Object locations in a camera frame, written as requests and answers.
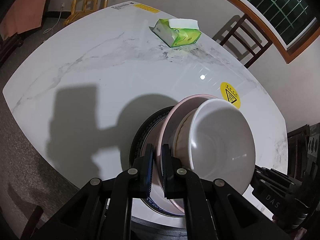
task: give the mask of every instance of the yellow label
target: yellow label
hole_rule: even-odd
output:
[[[236,108],[240,108],[241,102],[237,91],[227,82],[222,82],[220,85],[221,94],[224,100],[232,103]]]
[[[134,6],[138,7],[138,8],[141,8],[141,9],[144,9],[144,10],[147,10],[149,12],[153,12],[153,13],[160,12],[160,10],[152,8],[152,7],[148,6],[148,5],[144,5],[142,3],[135,4]]]

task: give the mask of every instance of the white marble table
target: white marble table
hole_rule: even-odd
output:
[[[228,82],[252,130],[256,164],[286,173],[284,118],[259,82],[204,33],[196,44],[169,48],[149,27],[173,16],[134,4],[108,7],[62,29],[4,87],[15,120],[43,158],[79,188],[93,177],[113,178],[128,168],[132,139],[151,114],[192,94],[222,98],[220,84]],[[251,191],[244,196],[270,217]],[[184,219],[162,216],[140,199],[132,215],[185,227]]]

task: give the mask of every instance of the white cable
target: white cable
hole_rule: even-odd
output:
[[[55,25],[53,25],[52,28],[46,29],[42,34],[45,34],[45,33],[47,33],[47,32],[49,32],[49,31],[52,30],[52,33],[51,33],[51,35],[49,36],[49,38],[53,35],[53,28],[58,24],[58,22],[59,22],[59,20],[60,20],[62,8],[63,8],[63,6],[61,6],[60,15],[59,15],[59,18],[58,18],[57,23],[56,23]]]

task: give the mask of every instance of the floor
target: floor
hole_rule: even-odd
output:
[[[53,33],[63,28],[63,21],[58,22]],[[44,209],[41,226],[78,191],[33,148],[2,94],[15,70],[52,33],[43,31],[56,22],[56,18],[47,18],[42,29],[26,38],[0,67],[0,211],[18,237],[36,205]]]

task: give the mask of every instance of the dark wooden chair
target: dark wooden chair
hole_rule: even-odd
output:
[[[242,23],[244,22],[244,20],[248,20],[262,35],[263,37],[267,40],[267,44],[266,45],[262,45],[257,39],[256,37],[254,37],[243,25]],[[236,33],[236,30],[238,28],[241,28],[259,47],[260,50],[255,53],[251,47],[246,43],[246,41],[242,40],[241,37],[239,37],[239,35]],[[256,22],[254,20],[252,20],[249,15],[244,14],[240,20],[236,23],[236,25],[231,29],[231,31],[224,37],[224,39],[220,42],[220,45],[223,46],[227,40],[231,37],[235,37],[252,55],[253,57],[246,63],[244,64],[244,66],[246,68],[249,68],[252,63],[254,63],[271,45],[272,45],[272,41],[271,39],[267,36],[267,34],[259,27],[258,24],[256,24]]]

